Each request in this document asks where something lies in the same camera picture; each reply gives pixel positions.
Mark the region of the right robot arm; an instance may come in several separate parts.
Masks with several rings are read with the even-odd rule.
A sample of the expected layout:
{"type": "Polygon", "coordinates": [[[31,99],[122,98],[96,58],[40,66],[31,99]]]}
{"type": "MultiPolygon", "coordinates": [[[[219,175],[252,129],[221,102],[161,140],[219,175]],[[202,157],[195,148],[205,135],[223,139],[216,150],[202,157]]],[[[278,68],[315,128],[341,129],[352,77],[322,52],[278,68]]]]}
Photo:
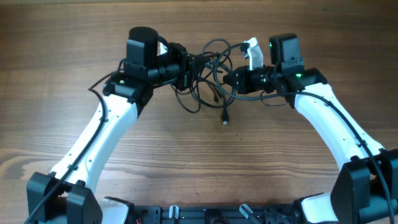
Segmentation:
{"type": "Polygon", "coordinates": [[[271,64],[264,65],[255,38],[239,44],[249,63],[224,76],[231,96],[252,100],[281,96],[314,127],[338,168],[329,193],[298,199],[290,223],[369,223],[397,215],[397,151],[388,151],[352,118],[316,68],[305,68],[295,34],[269,39],[271,64]]]}

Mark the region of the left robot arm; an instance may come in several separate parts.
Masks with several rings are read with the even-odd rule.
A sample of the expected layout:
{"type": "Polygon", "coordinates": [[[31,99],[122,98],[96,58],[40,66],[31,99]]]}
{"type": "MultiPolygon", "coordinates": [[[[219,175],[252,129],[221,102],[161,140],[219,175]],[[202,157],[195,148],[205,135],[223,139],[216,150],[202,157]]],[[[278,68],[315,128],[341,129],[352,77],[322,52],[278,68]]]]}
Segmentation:
{"type": "Polygon", "coordinates": [[[134,223],[134,204],[114,197],[97,200],[99,177],[124,133],[137,121],[156,88],[185,90],[211,60],[167,42],[150,27],[129,31],[126,56],[103,77],[99,105],[68,153],[48,174],[27,183],[27,223],[134,223]]]}

